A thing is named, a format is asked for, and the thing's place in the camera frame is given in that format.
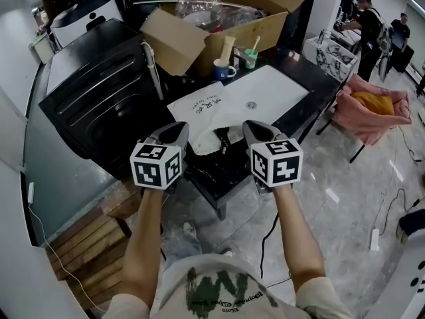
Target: large plastic jug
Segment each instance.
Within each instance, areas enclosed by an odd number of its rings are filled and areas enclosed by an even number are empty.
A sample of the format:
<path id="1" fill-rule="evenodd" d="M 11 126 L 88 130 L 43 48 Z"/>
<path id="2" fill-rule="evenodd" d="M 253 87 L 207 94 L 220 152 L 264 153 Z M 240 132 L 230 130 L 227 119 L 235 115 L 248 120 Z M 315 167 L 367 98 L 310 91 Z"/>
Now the large plastic jug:
<path id="1" fill-rule="evenodd" d="M 176 16 L 208 32 L 221 31 L 222 4 L 220 0 L 179 0 Z"/>

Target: cardboard box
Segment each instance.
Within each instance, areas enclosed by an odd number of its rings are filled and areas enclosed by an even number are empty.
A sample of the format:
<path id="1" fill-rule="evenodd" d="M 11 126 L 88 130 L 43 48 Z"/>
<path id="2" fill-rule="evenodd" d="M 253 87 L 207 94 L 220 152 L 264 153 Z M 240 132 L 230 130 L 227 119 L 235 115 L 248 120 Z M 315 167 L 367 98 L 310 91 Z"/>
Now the cardboard box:
<path id="1" fill-rule="evenodd" d="M 270 15 L 223 32 L 208 33 L 174 16 L 169 6 L 156 9 L 140 31 L 155 51 L 157 64 L 173 76 L 183 76 L 192 65 L 200 76 L 207 76 L 213 72 L 213 61 L 220 58 L 226 35 L 236 38 L 236 46 L 247 48 L 254 45 L 257 36 L 261 36 L 258 51 L 269 49 L 278 42 L 288 13 L 304 0 L 221 1 L 263 9 Z"/>

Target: orange pillow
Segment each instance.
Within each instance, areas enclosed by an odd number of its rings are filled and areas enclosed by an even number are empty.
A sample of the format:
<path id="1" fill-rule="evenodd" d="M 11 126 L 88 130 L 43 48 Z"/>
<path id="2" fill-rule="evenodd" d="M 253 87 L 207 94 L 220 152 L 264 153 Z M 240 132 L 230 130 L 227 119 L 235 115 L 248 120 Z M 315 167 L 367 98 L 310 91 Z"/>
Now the orange pillow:
<path id="1" fill-rule="evenodd" d="M 381 96 L 370 92 L 354 92 L 351 96 L 375 114 L 394 116 L 394 106 L 390 96 Z"/>

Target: black table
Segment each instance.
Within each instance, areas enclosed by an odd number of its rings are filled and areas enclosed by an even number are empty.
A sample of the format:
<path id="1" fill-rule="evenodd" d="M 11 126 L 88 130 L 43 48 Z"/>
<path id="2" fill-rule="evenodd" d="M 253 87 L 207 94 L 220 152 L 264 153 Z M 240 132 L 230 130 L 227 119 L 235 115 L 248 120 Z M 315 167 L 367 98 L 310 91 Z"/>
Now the black table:
<path id="1" fill-rule="evenodd" d="M 335 100 L 342 84 L 306 58 L 285 48 L 275 48 L 266 52 L 258 59 L 256 69 L 266 64 L 273 66 L 309 91 L 309 94 L 273 123 L 273 126 L 288 137 L 303 129 L 297 139 L 301 143 L 317 119 Z M 225 80 L 223 84 L 226 86 L 250 72 L 252 70 L 241 68 L 234 78 Z M 194 87 L 199 89 L 210 83 L 208 80 L 197 82 Z M 188 90 L 185 91 L 186 93 L 179 94 L 176 89 L 175 93 L 172 93 L 173 99 L 187 95 Z M 231 145 L 226 155 L 215 152 L 198 156 L 190 145 L 188 146 L 185 158 L 188 169 L 185 177 L 192 181 L 216 209 L 221 220 L 226 217 L 226 202 L 249 183 L 247 148 L 246 142 L 242 140 Z"/>

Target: backpack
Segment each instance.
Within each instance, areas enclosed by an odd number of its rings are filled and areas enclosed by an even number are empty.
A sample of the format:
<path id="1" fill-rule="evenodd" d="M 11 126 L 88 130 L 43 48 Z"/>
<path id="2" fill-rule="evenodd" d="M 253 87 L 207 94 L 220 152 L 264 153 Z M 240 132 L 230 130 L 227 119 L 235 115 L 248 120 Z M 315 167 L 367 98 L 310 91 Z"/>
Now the backpack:
<path id="1" fill-rule="evenodd" d="M 379 30 L 379 36 L 377 38 L 377 44 L 379 46 L 379 49 L 383 53 L 384 56 L 389 55 L 391 51 L 391 36 L 390 36 L 390 30 L 388 25 L 385 23 L 384 19 L 381 18 L 381 15 L 378 13 L 378 11 L 374 8 L 369 9 L 373 14 L 375 14 L 381 23 L 381 28 Z"/>

